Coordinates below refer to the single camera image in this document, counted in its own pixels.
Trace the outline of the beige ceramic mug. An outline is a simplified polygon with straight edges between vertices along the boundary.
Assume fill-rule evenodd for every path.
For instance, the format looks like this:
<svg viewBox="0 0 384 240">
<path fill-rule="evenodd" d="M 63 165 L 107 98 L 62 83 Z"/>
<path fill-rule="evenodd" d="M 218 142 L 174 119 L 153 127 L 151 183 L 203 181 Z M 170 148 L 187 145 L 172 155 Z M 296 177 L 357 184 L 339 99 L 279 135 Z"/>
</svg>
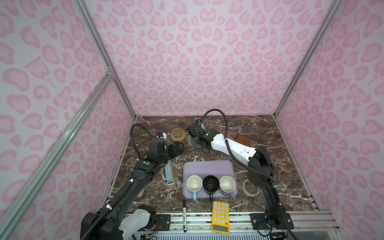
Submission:
<svg viewBox="0 0 384 240">
<path fill-rule="evenodd" d="M 172 130 L 171 139 L 174 143 L 180 142 L 185 144 L 187 141 L 187 136 L 183 129 L 176 128 Z"/>
</svg>

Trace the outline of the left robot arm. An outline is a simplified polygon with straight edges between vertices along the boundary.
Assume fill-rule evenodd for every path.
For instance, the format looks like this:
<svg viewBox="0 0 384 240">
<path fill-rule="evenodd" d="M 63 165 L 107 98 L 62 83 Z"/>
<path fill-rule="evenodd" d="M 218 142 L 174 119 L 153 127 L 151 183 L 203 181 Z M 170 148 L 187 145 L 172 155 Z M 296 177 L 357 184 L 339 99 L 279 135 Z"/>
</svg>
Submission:
<svg viewBox="0 0 384 240">
<path fill-rule="evenodd" d="M 125 217 L 139 193 L 160 172 L 169 160 L 184 152 L 184 144 L 168 144 L 163 137 L 151 139 L 148 151 L 143 154 L 130 173 L 130 179 L 97 213 L 88 213 L 81 223 L 81 240 L 127 240 L 140 229 L 150 231 L 156 226 L 153 207 L 137 209 Z"/>
</svg>

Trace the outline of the blue-grey woven round coaster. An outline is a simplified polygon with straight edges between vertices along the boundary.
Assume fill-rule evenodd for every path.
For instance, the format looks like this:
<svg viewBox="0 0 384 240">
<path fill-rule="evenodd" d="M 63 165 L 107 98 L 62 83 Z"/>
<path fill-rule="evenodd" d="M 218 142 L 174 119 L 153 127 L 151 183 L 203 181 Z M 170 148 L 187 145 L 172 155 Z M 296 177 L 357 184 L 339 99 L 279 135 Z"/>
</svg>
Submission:
<svg viewBox="0 0 384 240">
<path fill-rule="evenodd" d="M 187 143 L 188 143 L 188 145 L 191 146 L 192 148 L 197 148 L 197 147 L 200 146 L 199 143 L 198 143 L 198 141 L 197 141 L 196 139 L 192 138 L 191 136 L 189 136 L 189 137 L 187 138 Z"/>
</svg>

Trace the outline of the brown round wooden coaster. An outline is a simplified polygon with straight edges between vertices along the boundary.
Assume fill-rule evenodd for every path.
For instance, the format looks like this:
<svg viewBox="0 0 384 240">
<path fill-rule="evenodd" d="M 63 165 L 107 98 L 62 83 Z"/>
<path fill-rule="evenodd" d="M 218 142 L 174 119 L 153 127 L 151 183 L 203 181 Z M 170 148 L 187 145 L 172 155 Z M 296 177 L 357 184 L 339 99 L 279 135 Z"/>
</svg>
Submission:
<svg viewBox="0 0 384 240">
<path fill-rule="evenodd" d="M 252 141 L 248 137 L 245 137 L 245 136 L 237 137 L 236 142 L 240 143 L 242 145 L 248 146 L 248 147 L 252 146 Z"/>
</svg>

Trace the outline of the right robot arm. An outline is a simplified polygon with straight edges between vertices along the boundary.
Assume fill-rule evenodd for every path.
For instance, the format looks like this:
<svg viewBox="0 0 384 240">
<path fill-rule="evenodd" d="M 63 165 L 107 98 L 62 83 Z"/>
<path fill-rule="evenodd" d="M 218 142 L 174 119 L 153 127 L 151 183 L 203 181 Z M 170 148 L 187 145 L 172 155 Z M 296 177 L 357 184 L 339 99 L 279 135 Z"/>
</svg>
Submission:
<svg viewBox="0 0 384 240">
<path fill-rule="evenodd" d="M 233 158 L 248 170 L 248 180 L 258 188 L 265 205 L 265 219 L 274 229 L 294 229 L 291 216 L 280 200 L 274 179 L 275 169 L 265 148 L 252 148 L 229 139 L 216 130 L 204 130 L 200 121 L 186 129 L 203 149 L 215 150 Z"/>
</svg>

